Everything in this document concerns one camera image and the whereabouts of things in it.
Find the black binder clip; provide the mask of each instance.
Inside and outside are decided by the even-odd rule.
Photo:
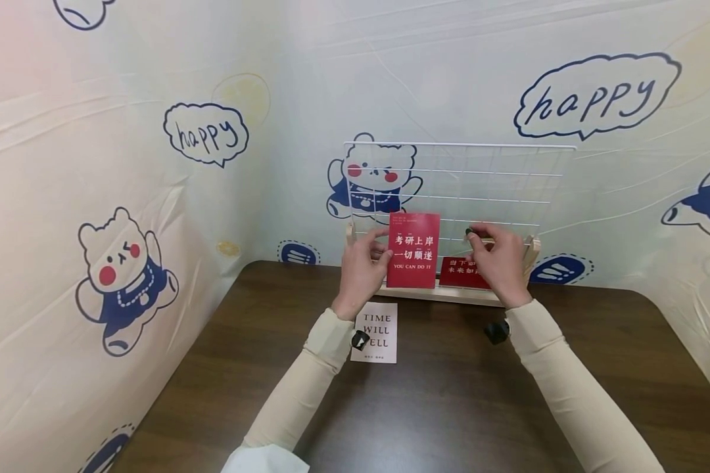
[[[510,325],[508,322],[503,321],[502,323],[491,323],[484,328],[484,333],[489,342],[493,345],[499,345],[508,339],[510,335]]]
[[[366,334],[363,330],[356,330],[350,345],[352,345],[352,348],[354,349],[359,349],[360,351],[363,351],[363,349],[366,347],[366,343],[368,343],[368,340],[370,339],[371,338],[368,336],[368,334]]]

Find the brown table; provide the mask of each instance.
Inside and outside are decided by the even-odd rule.
[[[219,472],[338,287],[339,268],[245,268],[112,472]],[[658,309],[626,290],[531,292],[665,469],[710,472],[710,385]],[[345,364],[295,450],[312,472],[581,471],[513,347],[483,334],[501,309],[376,300],[400,304],[398,364]]]

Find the red sign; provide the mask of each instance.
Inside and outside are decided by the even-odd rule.
[[[465,258],[444,257],[439,273],[439,285],[456,288],[491,289],[479,274],[474,261]]]
[[[434,288],[439,249],[439,214],[389,214],[388,288]]]

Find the metal grid panel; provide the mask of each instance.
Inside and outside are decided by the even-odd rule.
[[[575,149],[345,141],[342,170],[350,218],[361,235],[388,225],[389,213],[397,208],[440,214],[439,258],[469,250],[464,236],[472,222],[536,236]]]

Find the arm sleeve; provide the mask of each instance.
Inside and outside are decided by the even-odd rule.
[[[588,473],[663,472],[652,450],[534,300],[508,310],[510,342]]]
[[[243,447],[276,444],[292,451],[316,413],[331,380],[350,353],[355,324],[340,320],[331,309],[310,330],[302,353],[276,384]]]

